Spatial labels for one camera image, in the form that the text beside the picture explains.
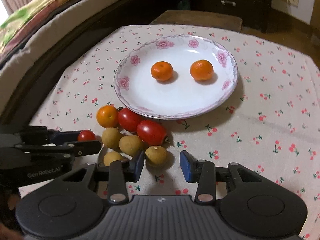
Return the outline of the round red cherry tomato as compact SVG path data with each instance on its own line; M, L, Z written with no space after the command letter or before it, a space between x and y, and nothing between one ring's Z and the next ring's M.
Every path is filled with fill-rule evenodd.
M93 140L96 140L96 136L89 129L82 130L77 137L77 141L93 141Z

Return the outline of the large tan longan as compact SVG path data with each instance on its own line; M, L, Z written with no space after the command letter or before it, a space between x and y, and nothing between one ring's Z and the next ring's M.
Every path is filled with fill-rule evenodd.
M115 127L109 127L103 131L101 136L102 143L107 148L117 149L119 147L120 139L124 135Z

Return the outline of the smooth orange fruit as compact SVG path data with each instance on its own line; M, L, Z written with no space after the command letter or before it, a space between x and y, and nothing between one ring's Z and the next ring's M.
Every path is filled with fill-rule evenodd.
M118 124L118 110L111 105L105 105L97 111L96 120L103 128L116 127Z

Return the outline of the oblong red tomato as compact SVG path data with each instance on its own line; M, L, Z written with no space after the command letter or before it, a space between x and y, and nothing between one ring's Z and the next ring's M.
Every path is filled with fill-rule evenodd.
M164 143L169 142L165 127L151 120L143 120L139 123L137 135L150 146L162 146Z

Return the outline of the red tomato with calyx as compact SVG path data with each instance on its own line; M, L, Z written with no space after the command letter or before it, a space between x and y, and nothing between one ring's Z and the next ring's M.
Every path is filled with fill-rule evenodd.
M120 126L128 132L136 133L137 127L143 121L143 118L128 108L119 107L117 110Z

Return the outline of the mandarin orange with stem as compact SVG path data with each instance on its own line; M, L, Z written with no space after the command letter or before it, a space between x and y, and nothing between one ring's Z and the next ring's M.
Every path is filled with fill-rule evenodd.
M160 82L168 81L172 78L174 73L173 67L170 63L165 61L156 62L151 67L151 75L154 79Z

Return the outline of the beige mattress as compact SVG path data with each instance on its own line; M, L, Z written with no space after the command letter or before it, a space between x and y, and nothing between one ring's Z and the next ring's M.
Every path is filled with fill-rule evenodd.
M9 105L26 72L53 46L62 44L71 31L121 0L71 0L53 11L53 19L36 26L1 60L1 112Z

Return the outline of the white floral plate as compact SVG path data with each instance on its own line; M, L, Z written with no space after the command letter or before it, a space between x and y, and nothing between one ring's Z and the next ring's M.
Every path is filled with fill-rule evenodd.
M213 77L195 81L191 64L207 60ZM159 61L172 65L174 73L160 82L151 75ZM238 83L238 66L223 45L204 37L172 35L146 42L120 63L113 86L121 103L131 111L153 119L177 120L210 112L222 105Z

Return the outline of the cherry print tablecloth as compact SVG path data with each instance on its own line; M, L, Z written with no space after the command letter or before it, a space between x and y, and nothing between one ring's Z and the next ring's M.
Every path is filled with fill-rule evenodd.
M100 107L131 106L169 137L165 167L145 167L130 195L189 194L181 150L240 163L307 205L300 236L319 239L319 68L290 48L232 31L122 27L63 73L32 125L101 135Z

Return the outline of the colourful floral quilt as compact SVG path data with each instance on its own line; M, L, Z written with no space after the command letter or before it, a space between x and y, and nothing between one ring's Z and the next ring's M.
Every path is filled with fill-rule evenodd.
M1 24L1 60L17 48L19 43L37 32L59 9L64 9L76 0L32 0L11 14Z

